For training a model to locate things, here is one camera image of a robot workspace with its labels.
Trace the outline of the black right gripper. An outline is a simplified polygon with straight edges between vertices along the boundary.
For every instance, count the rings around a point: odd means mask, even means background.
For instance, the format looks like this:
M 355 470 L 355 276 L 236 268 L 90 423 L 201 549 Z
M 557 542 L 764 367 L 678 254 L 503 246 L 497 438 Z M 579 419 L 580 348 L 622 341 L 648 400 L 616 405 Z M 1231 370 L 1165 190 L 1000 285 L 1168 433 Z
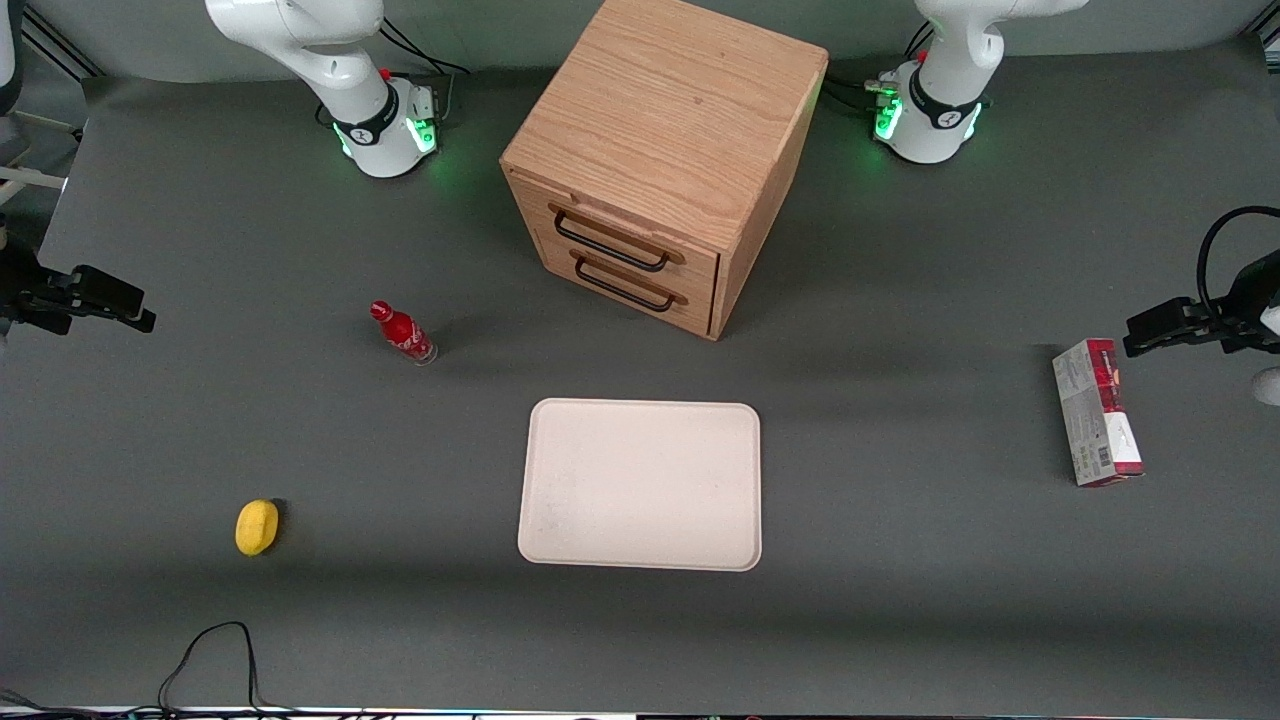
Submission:
M 70 274 L 42 266 L 33 249 L 3 236 L 3 319 L 65 336 L 72 316 L 96 316 L 152 333 L 157 316 L 145 307 L 145 292 L 95 266 Z

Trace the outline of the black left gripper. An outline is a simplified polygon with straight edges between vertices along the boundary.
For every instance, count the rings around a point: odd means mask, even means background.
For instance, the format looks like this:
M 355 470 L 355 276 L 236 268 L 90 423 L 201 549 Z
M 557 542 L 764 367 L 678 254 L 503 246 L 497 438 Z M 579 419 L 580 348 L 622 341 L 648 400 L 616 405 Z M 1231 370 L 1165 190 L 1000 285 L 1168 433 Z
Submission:
M 1277 337 L 1279 251 L 1242 268 L 1229 291 L 1216 301 L 1226 336 L 1219 343 L 1225 354 L 1256 350 L 1279 354 Z M 1189 297 L 1170 299 L 1160 313 L 1140 313 L 1126 319 L 1124 350 L 1139 357 L 1157 348 L 1204 345 L 1219 340 L 1219 327 L 1203 302 Z

